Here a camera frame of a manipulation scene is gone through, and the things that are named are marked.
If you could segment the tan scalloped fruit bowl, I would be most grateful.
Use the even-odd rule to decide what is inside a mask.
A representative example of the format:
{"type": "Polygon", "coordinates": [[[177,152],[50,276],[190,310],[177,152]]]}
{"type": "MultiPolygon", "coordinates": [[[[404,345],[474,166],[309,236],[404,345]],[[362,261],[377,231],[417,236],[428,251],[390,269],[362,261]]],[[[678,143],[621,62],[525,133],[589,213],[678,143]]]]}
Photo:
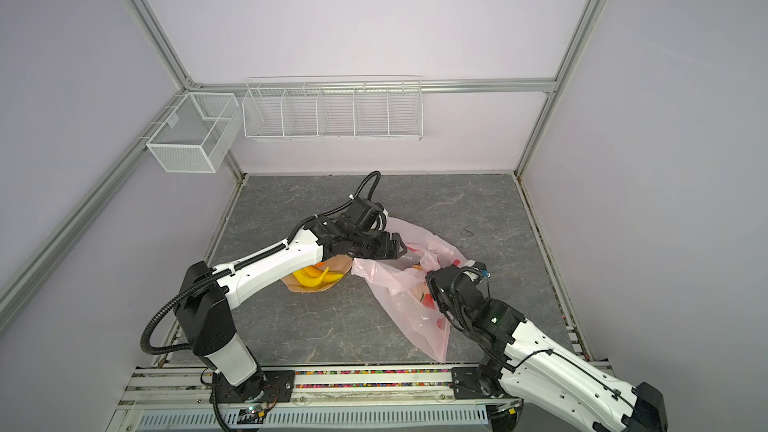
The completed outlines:
{"type": "Polygon", "coordinates": [[[323,292],[341,281],[350,271],[353,259],[345,255],[334,256],[324,262],[298,269],[281,279],[294,293],[323,292]]]}

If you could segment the pink fruit-print plastic bag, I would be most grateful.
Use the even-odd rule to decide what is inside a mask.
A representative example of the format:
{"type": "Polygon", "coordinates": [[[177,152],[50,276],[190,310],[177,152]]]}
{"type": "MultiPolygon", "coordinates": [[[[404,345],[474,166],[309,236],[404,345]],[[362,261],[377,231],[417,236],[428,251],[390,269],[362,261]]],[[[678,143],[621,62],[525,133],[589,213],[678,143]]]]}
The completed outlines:
{"type": "Polygon", "coordinates": [[[406,253],[395,260],[355,259],[351,274],[366,281],[381,307],[408,339],[430,359],[444,362],[451,326],[439,311],[426,275],[467,258],[452,244],[410,222],[391,218],[387,230],[398,233],[406,253]]]}

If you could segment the yellow banana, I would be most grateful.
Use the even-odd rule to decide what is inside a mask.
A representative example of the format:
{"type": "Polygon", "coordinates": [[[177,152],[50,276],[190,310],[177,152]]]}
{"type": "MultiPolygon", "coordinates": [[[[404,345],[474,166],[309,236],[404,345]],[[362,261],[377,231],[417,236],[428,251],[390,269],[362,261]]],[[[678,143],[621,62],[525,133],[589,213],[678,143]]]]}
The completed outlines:
{"type": "Polygon", "coordinates": [[[292,276],[301,286],[315,289],[340,281],[344,277],[344,273],[331,271],[329,268],[318,269],[310,266],[293,272],[292,276]]]}

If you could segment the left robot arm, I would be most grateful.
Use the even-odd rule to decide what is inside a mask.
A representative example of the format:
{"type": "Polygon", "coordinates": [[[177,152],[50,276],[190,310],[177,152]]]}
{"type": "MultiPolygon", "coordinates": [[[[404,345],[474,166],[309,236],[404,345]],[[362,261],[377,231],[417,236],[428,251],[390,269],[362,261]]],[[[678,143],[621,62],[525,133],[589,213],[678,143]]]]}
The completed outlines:
{"type": "Polygon", "coordinates": [[[233,310],[303,268],[336,259],[394,260],[407,248],[387,231],[388,212],[374,201],[381,173],[369,173],[340,206],[302,219],[275,244],[214,267],[190,266],[179,292],[156,312],[140,337],[143,353],[189,350],[213,372],[212,391],[257,402],[268,380],[237,332],[233,310]]]}

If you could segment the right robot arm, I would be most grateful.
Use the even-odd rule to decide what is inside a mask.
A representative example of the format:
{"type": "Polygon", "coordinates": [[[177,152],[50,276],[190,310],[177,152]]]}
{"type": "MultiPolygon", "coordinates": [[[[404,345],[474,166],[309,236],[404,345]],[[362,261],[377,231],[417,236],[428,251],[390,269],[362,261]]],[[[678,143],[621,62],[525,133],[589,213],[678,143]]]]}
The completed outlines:
{"type": "Polygon", "coordinates": [[[484,353],[476,393],[533,404],[580,431],[666,431],[663,394],[599,370],[545,335],[522,312],[483,294],[484,265],[450,265],[426,275],[448,322],[484,353]]]}

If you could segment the small white mesh basket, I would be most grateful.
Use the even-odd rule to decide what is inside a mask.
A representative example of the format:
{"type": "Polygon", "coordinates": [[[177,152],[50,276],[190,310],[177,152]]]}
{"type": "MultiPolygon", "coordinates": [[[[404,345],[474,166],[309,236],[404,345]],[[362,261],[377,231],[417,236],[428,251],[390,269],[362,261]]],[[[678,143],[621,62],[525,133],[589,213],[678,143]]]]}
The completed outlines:
{"type": "Polygon", "coordinates": [[[147,147],[169,173],[215,173],[242,127],[234,94],[188,92],[148,138],[147,147]]]}

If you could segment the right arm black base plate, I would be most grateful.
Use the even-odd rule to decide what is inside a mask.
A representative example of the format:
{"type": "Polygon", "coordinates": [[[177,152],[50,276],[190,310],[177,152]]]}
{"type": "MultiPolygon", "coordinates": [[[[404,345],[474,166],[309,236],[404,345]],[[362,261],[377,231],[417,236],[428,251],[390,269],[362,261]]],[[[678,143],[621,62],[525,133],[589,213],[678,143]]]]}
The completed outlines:
{"type": "Polygon", "coordinates": [[[496,370],[483,364],[457,366],[450,369],[450,386],[454,397],[468,399],[511,399],[519,395],[510,394],[501,385],[502,369],[496,370]]]}

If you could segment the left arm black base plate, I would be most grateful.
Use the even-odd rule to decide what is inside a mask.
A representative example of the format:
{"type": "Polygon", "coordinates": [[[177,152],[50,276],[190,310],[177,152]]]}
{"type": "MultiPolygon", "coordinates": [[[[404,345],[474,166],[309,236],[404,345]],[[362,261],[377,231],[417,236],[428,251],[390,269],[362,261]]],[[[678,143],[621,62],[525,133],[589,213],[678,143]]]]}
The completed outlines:
{"type": "Polygon", "coordinates": [[[219,403],[266,403],[269,405],[291,400],[295,378],[295,370],[266,370],[257,372],[238,386],[233,386],[221,374],[215,374],[212,388],[219,403]]]}

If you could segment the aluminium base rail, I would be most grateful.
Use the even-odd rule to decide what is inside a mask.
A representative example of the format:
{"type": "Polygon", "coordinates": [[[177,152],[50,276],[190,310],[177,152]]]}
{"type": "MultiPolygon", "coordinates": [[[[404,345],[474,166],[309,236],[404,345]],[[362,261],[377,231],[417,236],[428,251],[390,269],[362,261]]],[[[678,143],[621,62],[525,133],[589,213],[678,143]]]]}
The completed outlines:
{"type": "Polygon", "coordinates": [[[602,364],[581,363],[587,388],[556,385],[530,363],[505,374],[499,394],[482,391],[473,365],[269,367],[267,386],[241,402],[206,369],[138,369],[109,422],[110,431],[511,431],[534,405],[578,430],[622,431],[632,415],[631,385],[602,364]]]}

